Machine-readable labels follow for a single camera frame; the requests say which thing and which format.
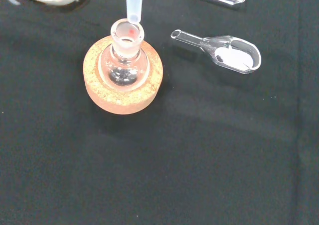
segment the round-bottom flask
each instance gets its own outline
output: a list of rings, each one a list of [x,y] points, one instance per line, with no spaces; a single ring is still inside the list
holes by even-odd
[[[141,49],[144,30],[140,24],[121,19],[111,27],[111,36],[113,43],[99,58],[100,76],[114,90],[134,90],[145,82],[150,72],[148,57]]]

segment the white powder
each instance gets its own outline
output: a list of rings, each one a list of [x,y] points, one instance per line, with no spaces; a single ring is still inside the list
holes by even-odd
[[[240,71],[247,71],[254,66],[253,58],[241,50],[219,47],[215,51],[215,56],[220,57],[227,66]]]

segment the flask neck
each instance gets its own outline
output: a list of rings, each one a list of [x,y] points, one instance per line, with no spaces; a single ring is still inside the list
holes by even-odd
[[[144,40],[144,30],[140,24],[131,24],[127,19],[120,19],[111,27],[111,36],[111,50],[118,59],[134,59],[138,56]]]

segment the black cloth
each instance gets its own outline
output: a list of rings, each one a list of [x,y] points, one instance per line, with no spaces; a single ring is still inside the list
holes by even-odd
[[[0,1],[1,225],[318,225],[318,0],[144,0],[164,68],[145,110],[89,98],[85,53],[125,0],[63,14]],[[170,34],[233,35],[260,69],[214,65]]]

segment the plastic pipette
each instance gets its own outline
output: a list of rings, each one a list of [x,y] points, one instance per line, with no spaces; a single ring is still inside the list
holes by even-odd
[[[142,0],[126,0],[126,11],[130,23],[139,23],[141,21]]]

